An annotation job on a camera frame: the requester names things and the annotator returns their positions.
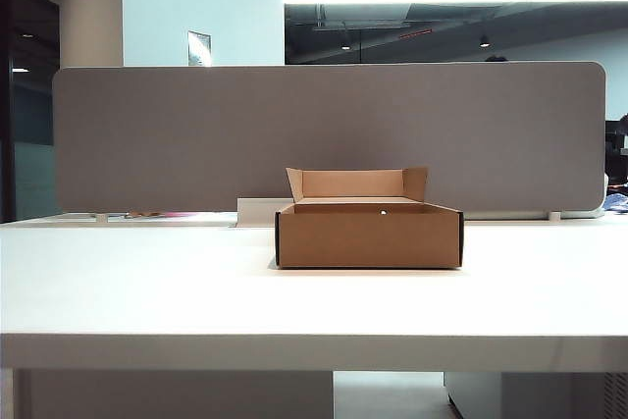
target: exposed ceiling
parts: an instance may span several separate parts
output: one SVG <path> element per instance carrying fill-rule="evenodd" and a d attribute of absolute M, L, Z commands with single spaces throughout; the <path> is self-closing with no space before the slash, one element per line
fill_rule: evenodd
<path fill-rule="evenodd" d="M 49 0 L 10 0 L 14 83 L 50 91 L 59 69 L 59 7 Z"/>
<path fill-rule="evenodd" d="M 59 70 L 59 9 L 46 0 L 12 0 L 11 50 L 18 85 L 50 90 Z"/>
<path fill-rule="evenodd" d="M 585 14 L 598 17 L 581 22 Z M 539 42 L 558 34 L 566 37 L 628 26 L 626 19 L 624 6 L 290 5 L 286 7 L 287 63 L 394 62 L 408 48 L 418 48 L 419 57 L 426 61 L 443 61 L 477 52 L 478 39 L 486 31 L 504 46 L 514 46 L 522 38 Z M 535 33 L 527 34 L 526 28 Z M 350 50 L 341 49 L 347 45 Z"/>

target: cardboard box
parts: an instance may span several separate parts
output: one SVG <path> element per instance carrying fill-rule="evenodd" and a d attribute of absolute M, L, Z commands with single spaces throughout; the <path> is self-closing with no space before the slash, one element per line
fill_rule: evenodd
<path fill-rule="evenodd" d="M 275 215 L 282 268 L 457 268 L 462 212 L 423 201 L 427 168 L 287 169 L 294 204 Z"/>

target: box flap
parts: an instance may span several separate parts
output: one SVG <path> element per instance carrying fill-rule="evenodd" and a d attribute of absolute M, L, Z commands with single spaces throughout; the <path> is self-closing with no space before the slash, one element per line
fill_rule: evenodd
<path fill-rule="evenodd" d="M 302 171 L 287 168 L 295 202 L 303 198 L 406 197 L 423 201 L 426 167 L 371 171 Z"/>

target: white desk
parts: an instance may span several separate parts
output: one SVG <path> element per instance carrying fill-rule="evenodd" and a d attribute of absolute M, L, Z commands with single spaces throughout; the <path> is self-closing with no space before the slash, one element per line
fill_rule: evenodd
<path fill-rule="evenodd" d="M 4 368 L 628 371 L 628 216 L 468 223 L 457 271 L 279 271 L 272 229 L 0 228 Z"/>

